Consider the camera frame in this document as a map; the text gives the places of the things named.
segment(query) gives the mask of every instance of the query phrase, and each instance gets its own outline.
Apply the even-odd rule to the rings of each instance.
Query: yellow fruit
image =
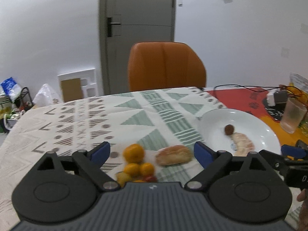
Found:
[[[153,164],[146,162],[146,163],[141,164],[140,172],[143,176],[151,176],[151,175],[154,175],[155,168]]]
[[[137,163],[127,164],[123,172],[129,174],[132,177],[136,177],[140,174],[140,165]]]
[[[125,182],[132,181],[131,176],[124,172],[116,173],[116,181],[120,184],[121,187],[124,187]]]
[[[139,163],[144,158],[144,150],[139,144],[132,144],[124,149],[123,157],[128,163]]]

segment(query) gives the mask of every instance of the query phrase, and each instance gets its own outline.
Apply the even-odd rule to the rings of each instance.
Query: brown cardboard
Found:
[[[64,102],[83,99],[80,78],[60,81]]]

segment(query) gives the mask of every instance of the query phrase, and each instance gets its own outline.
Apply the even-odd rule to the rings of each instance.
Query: orange leather chair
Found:
[[[130,91],[205,87],[206,70],[197,54],[178,42],[139,42],[128,60]]]

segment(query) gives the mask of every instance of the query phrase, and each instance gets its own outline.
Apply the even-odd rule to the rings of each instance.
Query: red fruit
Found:
[[[142,180],[146,182],[157,182],[157,178],[155,176],[145,176]]]

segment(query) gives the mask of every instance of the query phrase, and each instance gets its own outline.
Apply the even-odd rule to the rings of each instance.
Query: brown round cookie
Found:
[[[224,133],[225,133],[227,136],[232,135],[233,132],[234,132],[234,126],[233,126],[233,125],[228,124],[227,126],[224,127]]]

